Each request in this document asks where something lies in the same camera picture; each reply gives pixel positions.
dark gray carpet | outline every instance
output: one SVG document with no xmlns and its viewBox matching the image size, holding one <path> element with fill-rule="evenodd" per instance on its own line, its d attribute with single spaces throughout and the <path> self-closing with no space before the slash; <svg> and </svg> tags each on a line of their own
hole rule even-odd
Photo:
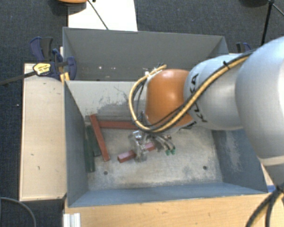
<svg viewBox="0 0 284 227">
<path fill-rule="evenodd" d="M 260 45 L 268 3 L 266 0 L 134 0 L 138 29 L 189 34 L 223 35 L 230 52 L 237 42 Z M 284 11 L 284 0 L 275 4 Z M 26 61 L 34 60 L 28 43 L 51 36 L 62 45 L 67 7 L 54 0 L 0 0 L 0 80 L 17 76 Z M 284 35 L 284 17 L 272 10 L 266 41 Z M 21 141 L 21 92 L 18 81 L 0 87 L 0 190 L 17 198 Z M 39 227 L 61 226 L 61 201 L 30 203 Z M 3 204 L 4 227 L 32 226 L 19 206 Z"/>
</svg>

bin floor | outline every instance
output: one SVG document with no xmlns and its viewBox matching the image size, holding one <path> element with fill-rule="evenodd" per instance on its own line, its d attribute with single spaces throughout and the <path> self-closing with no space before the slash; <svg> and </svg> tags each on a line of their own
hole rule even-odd
<svg viewBox="0 0 284 227">
<path fill-rule="evenodd" d="M 151 151 L 147 161 L 119 163 L 117 156 L 131 149 L 129 130 L 102 129 L 111 160 L 95 158 L 95 172 L 88 174 L 91 191 L 182 184 L 222 182 L 216 149 L 210 130 L 195 127 L 172 134 L 175 155 Z"/>
</svg>

gray box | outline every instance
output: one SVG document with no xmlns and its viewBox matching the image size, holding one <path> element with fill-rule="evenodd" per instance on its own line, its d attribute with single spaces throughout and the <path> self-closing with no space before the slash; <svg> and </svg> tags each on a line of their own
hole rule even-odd
<svg viewBox="0 0 284 227">
<path fill-rule="evenodd" d="M 85 169 L 86 116 L 129 119 L 129 90 L 146 69 L 163 62 L 190 70 L 227 54 L 222 36 L 63 28 L 63 48 L 64 57 L 75 56 L 78 66 L 76 80 L 64 87 L 70 207 L 267 192 L 260 162 L 243 130 L 180 130 L 172 135 L 174 156 L 152 151 L 146 162 L 122 164 L 117 155 L 130 149 L 130 131 L 102 130 L 111 160 L 96 157 L 96 171 Z"/>
</svg>

green wooden block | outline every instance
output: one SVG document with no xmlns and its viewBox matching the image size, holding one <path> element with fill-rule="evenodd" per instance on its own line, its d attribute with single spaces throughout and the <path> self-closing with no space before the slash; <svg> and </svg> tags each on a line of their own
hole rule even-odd
<svg viewBox="0 0 284 227">
<path fill-rule="evenodd" d="M 91 125 L 88 125 L 86 127 L 86 132 L 87 132 L 88 142 L 90 143 L 90 145 L 91 145 L 91 147 L 93 149 L 94 156 L 95 157 L 100 156 L 101 155 L 101 151 L 100 151 L 98 142 L 96 140 L 94 130 L 91 127 Z"/>
<path fill-rule="evenodd" d="M 90 155 L 89 155 L 89 151 L 88 151 L 88 141 L 85 139 L 84 140 L 84 158 L 85 158 L 85 170 L 86 172 L 92 172 L 91 168 L 90 168 Z"/>
</svg>

wooden table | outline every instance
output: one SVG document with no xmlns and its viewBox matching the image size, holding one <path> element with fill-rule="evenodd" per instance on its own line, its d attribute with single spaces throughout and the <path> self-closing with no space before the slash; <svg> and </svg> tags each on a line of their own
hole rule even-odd
<svg viewBox="0 0 284 227">
<path fill-rule="evenodd" d="M 243 227 L 268 194 L 68 208 L 81 214 L 82 227 Z M 264 217 L 255 225 L 265 226 Z M 284 206 L 279 202 L 271 215 L 272 227 L 284 227 Z"/>
</svg>

